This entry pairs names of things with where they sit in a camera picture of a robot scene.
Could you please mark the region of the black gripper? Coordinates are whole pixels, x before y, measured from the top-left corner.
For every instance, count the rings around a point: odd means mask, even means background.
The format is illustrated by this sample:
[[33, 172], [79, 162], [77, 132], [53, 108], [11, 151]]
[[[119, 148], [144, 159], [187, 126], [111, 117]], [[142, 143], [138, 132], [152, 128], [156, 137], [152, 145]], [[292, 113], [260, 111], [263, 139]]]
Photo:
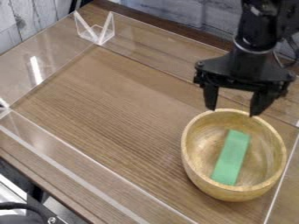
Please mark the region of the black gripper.
[[280, 39], [266, 49], [244, 47], [236, 40], [230, 52], [216, 58], [200, 60], [195, 64], [194, 82], [203, 90], [206, 107], [216, 108], [222, 88], [251, 92], [250, 115], [259, 116], [276, 98], [287, 94], [295, 76], [287, 71], [292, 65], [279, 62], [270, 55]]

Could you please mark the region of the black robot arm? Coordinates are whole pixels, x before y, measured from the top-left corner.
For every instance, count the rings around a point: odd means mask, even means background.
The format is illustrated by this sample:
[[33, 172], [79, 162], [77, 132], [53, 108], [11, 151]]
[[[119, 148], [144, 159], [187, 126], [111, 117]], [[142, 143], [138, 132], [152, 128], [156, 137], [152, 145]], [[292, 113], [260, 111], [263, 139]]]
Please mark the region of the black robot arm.
[[299, 63], [299, 0], [240, 0], [242, 15], [234, 47], [223, 56], [195, 64], [194, 82], [203, 89], [206, 107], [216, 108], [219, 89], [252, 93], [250, 114], [260, 115], [287, 95]]

